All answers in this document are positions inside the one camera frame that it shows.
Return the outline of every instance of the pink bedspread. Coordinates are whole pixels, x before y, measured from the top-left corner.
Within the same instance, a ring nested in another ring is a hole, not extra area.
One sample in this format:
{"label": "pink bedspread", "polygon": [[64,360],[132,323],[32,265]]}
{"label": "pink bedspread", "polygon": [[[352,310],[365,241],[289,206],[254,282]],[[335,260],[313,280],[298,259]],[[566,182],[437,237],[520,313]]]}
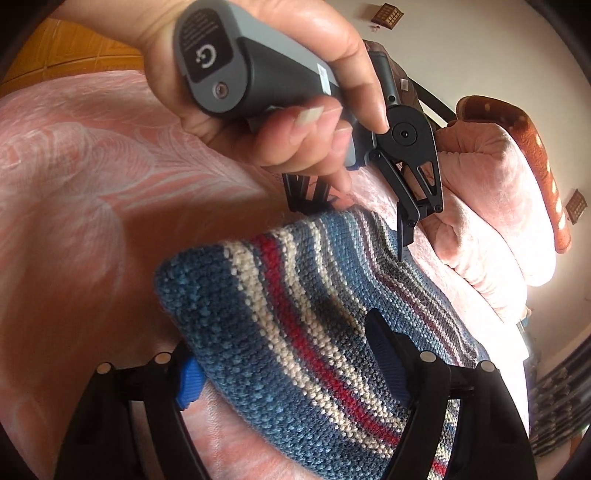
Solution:
{"label": "pink bedspread", "polygon": [[[362,203],[395,228],[380,176],[361,171],[353,184],[340,205]],[[0,100],[0,421],[41,480],[97,364],[143,364],[177,343],[152,290],[156,266],[295,218],[279,178],[185,134],[140,73],[57,79]],[[527,425],[517,329],[419,229],[411,251],[489,351]],[[211,386],[185,418],[213,479],[312,478]]]}

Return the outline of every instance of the knitted cushion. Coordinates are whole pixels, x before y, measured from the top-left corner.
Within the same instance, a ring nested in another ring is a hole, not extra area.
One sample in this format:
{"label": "knitted cushion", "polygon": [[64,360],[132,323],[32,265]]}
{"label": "knitted cushion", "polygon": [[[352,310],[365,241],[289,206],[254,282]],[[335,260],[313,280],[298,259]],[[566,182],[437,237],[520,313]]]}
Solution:
{"label": "knitted cushion", "polygon": [[[408,415],[365,340],[369,309],[447,363],[488,358],[412,258],[396,262],[396,232],[359,207],[189,250],[162,265],[155,283],[234,409],[327,479],[378,480]],[[445,473],[457,415],[452,401],[431,479]]]}

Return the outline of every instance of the metal pin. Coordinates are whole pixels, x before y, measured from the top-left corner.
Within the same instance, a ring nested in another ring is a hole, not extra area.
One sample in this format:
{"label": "metal pin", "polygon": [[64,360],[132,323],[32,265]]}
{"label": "metal pin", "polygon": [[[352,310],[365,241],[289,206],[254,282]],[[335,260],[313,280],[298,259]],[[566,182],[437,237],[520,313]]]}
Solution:
{"label": "metal pin", "polygon": [[107,374],[111,371],[111,364],[109,362],[101,363],[98,367],[96,367],[96,373],[99,375]]}
{"label": "metal pin", "polygon": [[480,364],[480,368],[489,373],[493,373],[496,370],[495,364],[493,362],[489,362],[488,360],[484,360]]}
{"label": "metal pin", "polygon": [[427,364],[432,364],[436,359],[437,357],[433,352],[421,352],[421,360]]}
{"label": "metal pin", "polygon": [[162,353],[159,353],[158,355],[156,355],[156,357],[154,358],[154,361],[159,365],[165,365],[168,362],[170,362],[171,358],[172,358],[172,356],[170,355],[170,353],[162,352]]}
{"label": "metal pin", "polygon": [[213,94],[216,96],[218,100],[223,100],[228,96],[230,90],[228,86],[223,82],[217,82],[215,87],[213,87]]}

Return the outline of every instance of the red stripe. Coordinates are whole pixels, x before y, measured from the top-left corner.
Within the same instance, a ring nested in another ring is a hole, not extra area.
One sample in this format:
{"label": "red stripe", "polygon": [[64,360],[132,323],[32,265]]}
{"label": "red stripe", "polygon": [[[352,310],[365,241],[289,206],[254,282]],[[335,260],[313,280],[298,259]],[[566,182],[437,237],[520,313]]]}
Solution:
{"label": "red stripe", "polygon": [[351,394],[347,385],[338,379],[335,372],[318,356],[313,345],[298,324],[293,305],[285,294],[283,287],[284,279],[282,278],[280,268],[282,259],[277,240],[271,236],[261,235],[255,239],[254,243],[261,250],[262,262],[265,265],[264,273],[270,296],[269,299],[271,300],[277,318],[289,336],[291,344],[296,349],[298,356],[305,360],[310,370],[331,390],[333,395],[340,401],[348,416],[352,417],[367,432],[370,432],[391,446],[396,446],[400,439],[399,435],[374,420],[364,409],[361,402]]}

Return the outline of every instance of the white wall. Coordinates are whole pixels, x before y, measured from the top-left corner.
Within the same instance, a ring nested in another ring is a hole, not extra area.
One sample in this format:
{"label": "white wall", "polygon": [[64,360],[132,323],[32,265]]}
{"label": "white wall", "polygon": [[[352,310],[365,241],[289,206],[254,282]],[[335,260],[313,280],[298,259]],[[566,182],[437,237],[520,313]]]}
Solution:
{"label": "white wall", "polygon": [[[404,16],[393,30],[376,32],[369,20],[382,1],[328,3],[452,109],[466,95],[523,108],[540,131],[564,202],[578,188],[591,204],[591,86],[524,0],[389,1]],[[571,234],[573,247],[558,257],[554,278],[531,288],[528,299],[531,333],[546,366],[568,355],[569,343],[591,323],[591,303],[584,299],[591,283],[591,211]]]}

